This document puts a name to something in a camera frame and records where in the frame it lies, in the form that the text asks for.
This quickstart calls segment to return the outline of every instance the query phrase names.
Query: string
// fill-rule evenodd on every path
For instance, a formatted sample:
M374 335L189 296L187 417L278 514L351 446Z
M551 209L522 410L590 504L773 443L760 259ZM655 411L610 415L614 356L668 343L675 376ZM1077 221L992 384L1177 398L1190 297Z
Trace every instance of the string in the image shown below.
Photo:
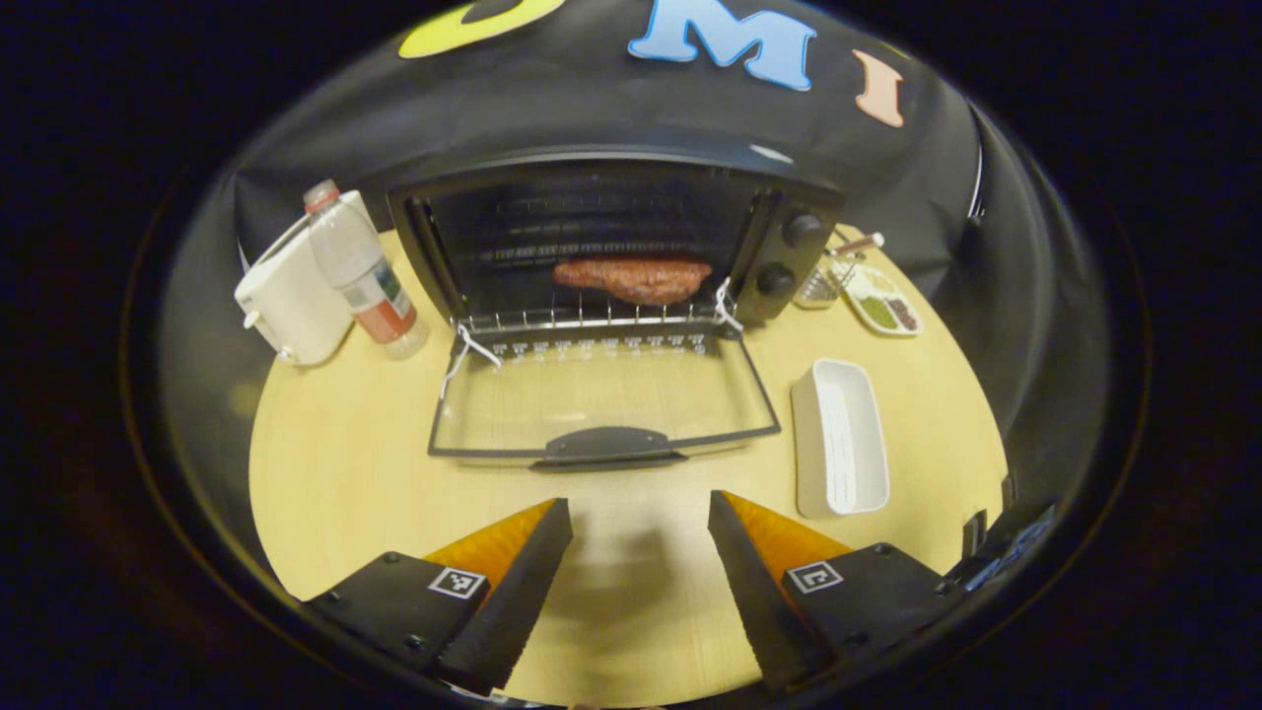
M461 366L464 363L464 354L468 353L469 347L472 347L473 349L477 349L478 352L481 352L482 354L485 354L485 357L486 357L487 361L495 363L495 370L498 371L500 368L504 367L504 361L501 361L497 357L497 354L495 354L493 352L491 352L486 347L482 347L482 344L480 344L476 339L473 339L473 337L469 334L469 330L468 330L467 327L464 327L463 324L456 325L456 333L459 334L461 338L464 339L464 347L461 348L461 353L457 354L456 362L452 363L452 370L448 371L447 372L447 377L443 378L443 391L438 396L439 400L445 400L447 399L447 383L452 382L452 378L456 377L456 373L461 372Z
M737 332L741 332L745 329L745 325L742 325L736 318L732 317L732 313L727 310L727 284L731 280L732 276L723 279L718 290L714 291L714 313L718 314L721 320L736 328Z

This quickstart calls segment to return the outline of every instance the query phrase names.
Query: white toaster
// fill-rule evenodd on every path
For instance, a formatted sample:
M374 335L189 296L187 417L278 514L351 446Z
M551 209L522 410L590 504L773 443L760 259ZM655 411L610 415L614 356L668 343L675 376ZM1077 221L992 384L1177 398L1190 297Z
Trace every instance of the white toaster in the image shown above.
M341 199L369 212L358 190ZM351 327L351 310L324 280L310 248L307 217L285 230L237 284L237 304L246 328L255 328L292 366L318 366L327 361Z

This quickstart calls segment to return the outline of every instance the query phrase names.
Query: blue letter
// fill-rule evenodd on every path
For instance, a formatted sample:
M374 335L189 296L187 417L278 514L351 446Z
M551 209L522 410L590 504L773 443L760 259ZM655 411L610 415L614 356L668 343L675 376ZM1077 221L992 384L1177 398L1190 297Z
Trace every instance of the blue letter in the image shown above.
M770 10L737 20L719 0L656 0L649 32L627 44L627 52L645 59L692 62L697 48L688 43L688 25L716 64L727 67L757 44L757 55L745 63L751 74L798 91L810 88L806 42L815 30Z

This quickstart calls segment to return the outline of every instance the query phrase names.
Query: steak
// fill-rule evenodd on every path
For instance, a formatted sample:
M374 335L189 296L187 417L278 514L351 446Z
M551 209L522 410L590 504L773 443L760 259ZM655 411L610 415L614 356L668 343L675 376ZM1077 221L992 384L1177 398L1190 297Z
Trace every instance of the steak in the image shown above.
M709 264L679 257L589 257L557 264L553 281L599 288L637 305L687 300L711 274Z

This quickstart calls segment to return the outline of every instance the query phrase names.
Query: round table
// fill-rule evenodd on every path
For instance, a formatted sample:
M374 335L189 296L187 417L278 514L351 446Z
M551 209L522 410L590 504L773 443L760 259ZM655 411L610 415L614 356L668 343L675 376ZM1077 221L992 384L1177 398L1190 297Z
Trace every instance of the round table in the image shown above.
M307 600L385 550L423 557L544 499L569 499L574 540L506 695L604 706L679 702L760 678L705 528L726 489L853 549L890 542L938 573L964 523L1001 511L1006 475L994 419L964 354L907 277L883 270L924 320L914 338L867 329L848 303L789 305L746 346L784 431L660 469L541 474L433 459L427 444L454 333L425 298L395 232L387 257L430 328L391 362L353 328L324 366L278 362L259 404L250 499L280 583ZM789 391L819 358L857 363L876 392L891 494L881 511L803 520L796 511Z

